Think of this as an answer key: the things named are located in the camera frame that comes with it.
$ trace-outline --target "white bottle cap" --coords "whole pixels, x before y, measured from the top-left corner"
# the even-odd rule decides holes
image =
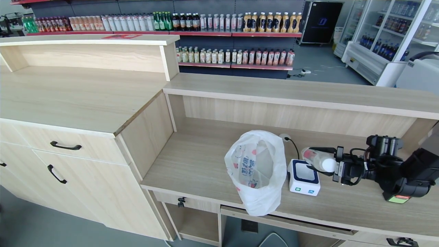
[[[325,159],[323,160],[323,162],[321,163],[322,168],[326,171],[326,172],[334,172],[335,171],[335,166],[337,165],[337,162],[334,159]]]

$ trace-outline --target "black cabinet handle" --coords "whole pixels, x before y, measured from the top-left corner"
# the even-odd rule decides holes
[[[54,166],[52,165],[48,165],[47,168],[49,169],[49,172],[61,183],[61,184],[66,184],[67,180],[59,180],[59,178],[55,175],[55,173],[52,171],[52,169],[54,168]]]
[[[51,144],[53,147],[55,147],[55,148],[61,148],[61,149],[80,150],[80,149],[82,148],[81,145],[76,145],[76,146],[74,146],[74,147],[72,147],[72,148],[69,148],[69,147],[63,147],[63,146],[58,146],[58,145],[57,145],[58,142],[56,142],[56,141],[51,141],[50,144]]]
[[[178,199],[179,203],[177,203],[178,207],[184,207],[184,203],[186,202],[184,197]]]
[[[402,247],[419,247],[416,241],[414,241],[411,238],[398,238],[397,242],[391,238],[386,238],[387,243],[389,243],[390,246],[402,246]]]

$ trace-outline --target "counter top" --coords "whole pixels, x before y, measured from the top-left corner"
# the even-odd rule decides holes
[[[168,94],[299,105],[439,120],[439,97],[430,92],[314,81],[179,73]]]
[[[167,83],[162,73],[115,69],[30,66],[11,73],[0,66],[0,73],[0,118],[109,136]]]
[[[38,44],[128,44],[128,45],[169,45],[180,39],[179,35],[130,35],[133,38],[106,38],[110,34],[44,35],[9,37],[0,40],[1,46]]]
[[[141,185],[155,191],[243,208],[227,174],[224,155],[241,134],[260,128],[275,134],[290,134],[299,150],[307,146],[366,147],[366,138],[362,137],[186,118]],[[292,144],[286,143],[285,150],[287,162],[295,158]],[[321,189],[316,197],[290,192],[286,179],[281,204],[273,214],[345,229],[394,236],[403,232],[403,236],[425,239],[427,235],[439,239],[439,189],[432,188],[422,198],[396,204],[386,202],[379,185],[373,181],[362,180],[356,186],[347,186],[333,182],[332,177],[319,177]]]

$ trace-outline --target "glass display fridge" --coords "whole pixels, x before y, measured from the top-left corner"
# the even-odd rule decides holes
[[[343,56],[348,41],[351,41],[355,34],[358,23],[363,16],[363,11],[366,8],[367,1],[368,0],[355,0],[352,9],[349,12],[348,19],[343,28],[343,33],[334,50],[334,54],[339,58]]]
[[[342,61],[376,86],[390,86],[411,55],[437,51],[439,0],[369,0]]]

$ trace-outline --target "plastic bag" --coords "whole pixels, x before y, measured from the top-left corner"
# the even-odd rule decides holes
[[[249,131],[232,145],[224,161],[249,215],[276,210],[287,176],[282,138],[267,131]]]

